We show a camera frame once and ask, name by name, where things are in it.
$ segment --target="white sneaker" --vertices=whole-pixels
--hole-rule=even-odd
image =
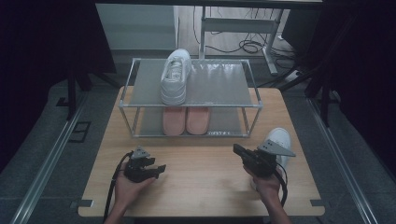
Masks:
[[[161,98],[166,105],[181,105],[186,100],[186,81],[191,70],[190,54],[177,49],[169,55],[161,77]]]
[[[278,145],[282,146],[285,149],[291,151],[291,139],[290,134],[283,128],[274,128],[271,132],[268,133],[266,140],[271,140]],[[288,156],[276,156],[276,162],[279,163],[283,168],[286,169],[286,165],[288,163]]]

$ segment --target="glass shelf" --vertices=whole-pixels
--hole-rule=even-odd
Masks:
[[[165,59],[133,59],[119,104],[132,137],[166,136],[163,108],[169,105],[161,100],[165,62]],[[185,132],[180,136],[249,137],[262,109],[262,100],[255,85],[249,89],[246,76],[254,84],[248,60],[191,60],[186,101],[176,106],[210,107],[209,129],[204,135]]]

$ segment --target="slipper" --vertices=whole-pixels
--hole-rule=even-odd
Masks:
[[[163,133],[169,136],[181,135],[186,124],[186,107],[168,106],[163,109]]]
[[[187,132],[191,134],[204,134],[209,128],[209,107],[189,107],[187,109]]]

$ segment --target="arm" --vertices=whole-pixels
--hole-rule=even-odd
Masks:
[[[122,223],[122,218],[128,206],[136,200],[137,196],[142,189],[154,182],[155,178],[152,177],[141,183],[134,183],[130,181],[124,174],[123,170],[126,163],[121,166],[119,176],[116,181],[116,201],[114,202],[111,212],[108,214],[105,224],[119,224]]]
[[[247,167],[244,166],[244,169],[253,177],[253,182],[256,184],[256,190],[259,192],[262,202],[268,210],[271,223],[291,223],[279,200],[278,193],[280,183],[276,176],[271,175],[267,178],[258,178],[249,171]]]

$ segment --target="black device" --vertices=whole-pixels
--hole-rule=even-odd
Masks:
[[[257,177],[268,177],[271,175],[276,176],[282,186],[283,196],[280,201],[282,206],[285,204],[288,197],[288,176],[285,169],[277,163],[276,156],[289,156],[295,157],[295,154],[280,146],[279,144],[266,140],[262,142],[256,150],[246,149],[233,144],[233,152],[242,158],[242,163]],[[280,166],[285,173],[286,181],[282,178],[282,175],[276,170],[277,166]]]
[[[146,169],[146,166],[150,166],[155,162],[155,158],[149,158],[149,156],[149,153],[145,149],[143,149],[141,146],[138,146],[135,151],[132,150],[122,157],[113,177],[111,178],[111,184],[107,194],[105,214],[103,215],[103,222],[105,222],[107,219],[108,209],[110,207],[111,197],[113,195],[113,189],[114,186],[116,186],[117,177],[119,176],[119,171],[121,171],[120,168],[125,158],[129,157],[128,163],[123,170],[124,175],[135,183],[140,183],[152,177],[158,178],[160,174],[165,171],[166,165],[162,165],[157,168]]]
[[[233,144],[233,152],[242,158],[242,163],[257,177],[268,177],[276,171],[276,155],[245,149],[238,144]]]
[[[152,177],[158,178],[165,171],[166,165],[146,169],[146,166],[150,166],[155,162],[155,158],[149,158],[149,156],[149,153],[145,149],[137,147],[136,151],[130,155],[124,175],[135,183],[140,183]]]

